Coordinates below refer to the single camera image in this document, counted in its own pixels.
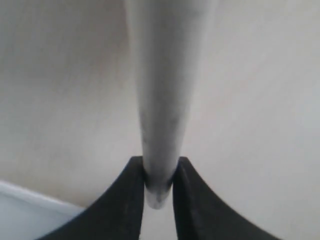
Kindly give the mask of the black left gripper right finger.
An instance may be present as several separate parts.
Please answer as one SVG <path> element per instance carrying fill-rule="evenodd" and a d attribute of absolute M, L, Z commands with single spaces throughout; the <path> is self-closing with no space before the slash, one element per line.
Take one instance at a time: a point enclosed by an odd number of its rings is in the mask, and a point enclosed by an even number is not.
<path fill-rule="evenodd" d="M 185 156 L 172 178 L 180 240 L 310 240 L 313 173 L 297 159 L 245 156 L 200 176 Z"/>

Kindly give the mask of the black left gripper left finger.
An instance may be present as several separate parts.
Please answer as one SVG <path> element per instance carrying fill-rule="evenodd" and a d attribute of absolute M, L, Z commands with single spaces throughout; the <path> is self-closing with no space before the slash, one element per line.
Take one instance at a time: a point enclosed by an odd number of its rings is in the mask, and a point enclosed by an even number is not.
<path fill-rule="evenodd" d="M 138 240 L 144 210 L 142 158 L 131 157 L 114 183 L 90 207 L 44 240 Z"/>

